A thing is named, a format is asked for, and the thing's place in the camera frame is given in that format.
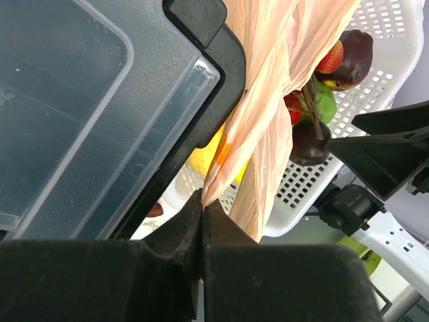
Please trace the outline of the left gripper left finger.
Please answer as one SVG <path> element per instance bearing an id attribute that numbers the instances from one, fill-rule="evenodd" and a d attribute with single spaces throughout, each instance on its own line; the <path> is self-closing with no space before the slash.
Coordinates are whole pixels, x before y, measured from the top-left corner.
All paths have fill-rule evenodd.
<path id="1" fill-rule="evenodd" d="M 201 193 L 141 240 L 1 243 L 2 321 L 191 321 Z"/>

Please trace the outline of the yellow fake lemon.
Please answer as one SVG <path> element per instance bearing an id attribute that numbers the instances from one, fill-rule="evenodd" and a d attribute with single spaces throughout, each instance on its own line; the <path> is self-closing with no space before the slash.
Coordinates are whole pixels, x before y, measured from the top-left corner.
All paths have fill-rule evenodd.
<path id="1" fill-rule="evenodd" d="M 215 166 L 223 166 L 227 161 L 227 156 L 231 152 L 232 143 L 226 143 L 223 137 L 225 123 L 222 124 L 218 132 L 204 148 L 196 148 L 188 158 L 189 165 L 197 172 L 207 176 L 210 174 L 215 161 Z"/>

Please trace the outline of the green fake fruit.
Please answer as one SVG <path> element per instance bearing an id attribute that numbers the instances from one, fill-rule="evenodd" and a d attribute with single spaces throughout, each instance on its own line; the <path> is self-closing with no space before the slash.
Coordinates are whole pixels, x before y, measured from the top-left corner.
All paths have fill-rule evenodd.
<path id="1" fill-rule="evenodd" d="M 329 87 L 318 81 L 318 92 L 316 95 L 316 106 L 320 121 L 328 125 L 336 115 L 335 97 Z"/>

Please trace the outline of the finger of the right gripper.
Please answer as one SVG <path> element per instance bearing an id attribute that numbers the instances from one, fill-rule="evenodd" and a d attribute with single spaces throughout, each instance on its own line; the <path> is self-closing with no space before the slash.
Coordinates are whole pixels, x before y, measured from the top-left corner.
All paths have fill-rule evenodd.
<path id="1" fill-rule="evenodd" d="M 386 201 L 428 167 L 428 127 L 328 141 L 328 151 Z"/>
<path id="2" fill-rule="evenodd" d="M 366 114 L 353 118 L 352 124 L 369 135 L 415 131 L 428 126 L 428 101 Z"/>

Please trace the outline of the orange plastic bag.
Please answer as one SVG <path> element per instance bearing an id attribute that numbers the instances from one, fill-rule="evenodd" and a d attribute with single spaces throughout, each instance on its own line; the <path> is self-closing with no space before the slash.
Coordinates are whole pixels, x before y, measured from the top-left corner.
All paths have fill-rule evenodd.
<path id="1" fill-rule="evenodd" d="M 238 173 L 230 218 L 259 241 L 292 151 L 284 97 L 301 89 L 349 24 L 357 1 L 227 1 L 227 25 L 246 55 L 245 93 L 228 116 L 204 180 L 212 204 Z"/>

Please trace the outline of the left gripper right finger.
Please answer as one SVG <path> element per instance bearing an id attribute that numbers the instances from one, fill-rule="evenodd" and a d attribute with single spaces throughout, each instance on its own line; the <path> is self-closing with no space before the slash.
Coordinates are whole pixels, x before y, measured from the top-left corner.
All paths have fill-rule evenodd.
<path id="1" fill-rule="evenodd" d="M 261 245 L 223 211 L 202 213 L 206 321 L 380 321 L 362 261 L 336 245 Z"/>

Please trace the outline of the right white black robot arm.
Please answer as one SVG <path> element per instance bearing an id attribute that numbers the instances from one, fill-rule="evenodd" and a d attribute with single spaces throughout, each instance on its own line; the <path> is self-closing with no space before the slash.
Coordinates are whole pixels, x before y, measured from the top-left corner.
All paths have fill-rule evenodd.
<path id="1" fill-rule="evenodd" d="M 428 102 L 356 116 L 366 134 L 330 140 L 328 151 L 362 181 L 327 186 L 315 202 L 330 227 L 380 255 L 424 298 L 428 297 L 428 248 L 384 205 L 402 187 L 412 196 L 428 192 Z"/>

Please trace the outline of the dark fake cherry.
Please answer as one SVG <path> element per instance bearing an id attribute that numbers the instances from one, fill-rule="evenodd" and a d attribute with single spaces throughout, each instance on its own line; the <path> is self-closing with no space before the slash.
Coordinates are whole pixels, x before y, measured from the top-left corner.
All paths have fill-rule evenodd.
<path id="1" fill-rule="evenodd" d="M 309 120 L 301 121 L 292 128 L 293 148 L 290 162 L 299 166 L 316 166 L 322 164 L 329 155 L 326 144 L 331 139 L 329 128 L 320 123 L 323 138 L 318 140 L 314 124 Z"/>

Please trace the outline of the red fake cherry tomatoes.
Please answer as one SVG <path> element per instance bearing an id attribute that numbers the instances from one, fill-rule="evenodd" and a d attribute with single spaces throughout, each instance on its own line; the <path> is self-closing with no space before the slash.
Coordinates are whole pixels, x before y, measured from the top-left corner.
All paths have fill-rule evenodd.
<path id="1" fill-rule="evenodd" d="M 305 88 L 308 91 L 309 99 L 316 105 L 316 95 L 318 92 L 318 85 L 316 80 L 316 72 L 321 72 L 325 76 L 328 72 L 334 72 L 343 61 L 343 44 L 340 40 L 330 49 L 328 54 L 318 63 L 312 78 L 308 81 Z M 307 100 L 302 91 L 293 91 L 284 97 L 284 102 L 288 108 L 292 125 L 309 119 Z"/>

